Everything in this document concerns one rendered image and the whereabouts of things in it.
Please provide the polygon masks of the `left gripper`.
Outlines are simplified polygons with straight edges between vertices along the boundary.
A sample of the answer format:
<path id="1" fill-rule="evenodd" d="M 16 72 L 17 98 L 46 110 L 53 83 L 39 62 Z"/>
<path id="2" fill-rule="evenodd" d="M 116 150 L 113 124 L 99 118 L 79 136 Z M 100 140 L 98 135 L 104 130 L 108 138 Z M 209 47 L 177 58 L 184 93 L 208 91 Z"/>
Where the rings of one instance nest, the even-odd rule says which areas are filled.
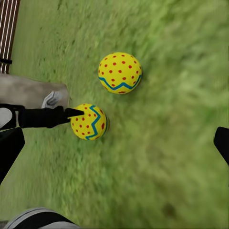
<path id="1" fill-rule="evenodd" d="M 70 117 L 84 115 L 84 111 L 57 106 L 54 109 L 35 109 L 37 113 L 36 127 L 53 128 L 61 123 L 69 123 Z"/>

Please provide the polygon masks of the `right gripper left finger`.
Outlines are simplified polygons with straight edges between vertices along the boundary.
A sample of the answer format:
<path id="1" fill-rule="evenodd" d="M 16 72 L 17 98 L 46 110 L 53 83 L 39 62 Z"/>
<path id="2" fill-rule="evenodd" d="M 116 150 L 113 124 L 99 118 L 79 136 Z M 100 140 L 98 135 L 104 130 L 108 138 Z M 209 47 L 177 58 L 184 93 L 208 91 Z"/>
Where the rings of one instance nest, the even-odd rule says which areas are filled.
<path id="1" fill-rule="evenodd" d="M 0 131 L 0 184 L 24 145 L 21 127 Z"/>

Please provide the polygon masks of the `easter egg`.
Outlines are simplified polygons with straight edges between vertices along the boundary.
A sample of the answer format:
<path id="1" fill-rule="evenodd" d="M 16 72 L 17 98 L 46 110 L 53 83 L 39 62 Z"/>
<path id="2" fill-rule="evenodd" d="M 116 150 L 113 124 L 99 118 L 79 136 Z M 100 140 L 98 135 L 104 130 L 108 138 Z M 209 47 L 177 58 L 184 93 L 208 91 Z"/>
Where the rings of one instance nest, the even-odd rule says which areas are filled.
<path id="1" fill-rule="evenodd" d="M 101 61 L 98 75 L 105 89 L 114 94 L 125 94 L 132 91 L 140 82 L 142 68 L 132 55 L 117 52 Z"/>
<path id="2" fill-rule="evenodd" d="M 70 117 L 72 130 L 78 137 L 83 140 L 95 140 L 106 133 L 109 120 L 99 107 L 82 104 L 75 110 L 84 111 L 84 115 Z"/>

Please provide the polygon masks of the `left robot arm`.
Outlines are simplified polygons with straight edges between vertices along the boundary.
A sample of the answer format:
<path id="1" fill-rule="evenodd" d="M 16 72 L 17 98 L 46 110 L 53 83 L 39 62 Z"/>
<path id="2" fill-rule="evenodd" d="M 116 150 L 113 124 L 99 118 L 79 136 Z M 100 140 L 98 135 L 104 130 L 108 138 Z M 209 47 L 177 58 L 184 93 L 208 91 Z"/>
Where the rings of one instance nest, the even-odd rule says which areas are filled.
<path id="1" fill-rule="evenodd" d="M 53 128 L 61 123 L 69 123 L 70 117 L 84 115 L 84 111 L 66 108 L 57 104 L 63 98 L 58 91 L 51 92 L 42 104 L 41 109 L 25 109 L 23 105 L 0 104 L 0 131 L 16 128 L 16 115 L 21 128 L 47 127 Z"/>

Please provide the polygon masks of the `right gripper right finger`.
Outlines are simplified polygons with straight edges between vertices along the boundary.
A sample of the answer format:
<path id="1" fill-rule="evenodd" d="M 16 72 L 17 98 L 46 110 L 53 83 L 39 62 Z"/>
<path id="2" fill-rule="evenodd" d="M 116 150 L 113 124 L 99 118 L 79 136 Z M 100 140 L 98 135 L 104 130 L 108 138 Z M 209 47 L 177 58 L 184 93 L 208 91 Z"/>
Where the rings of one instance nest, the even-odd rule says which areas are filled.
<path id="1" fill-rule="evenodd" d="M 227 164 L 229 165 L 229 129 L 224 127 L 218 127 L 214 144 L 218 151 L 222 154 Z"/>

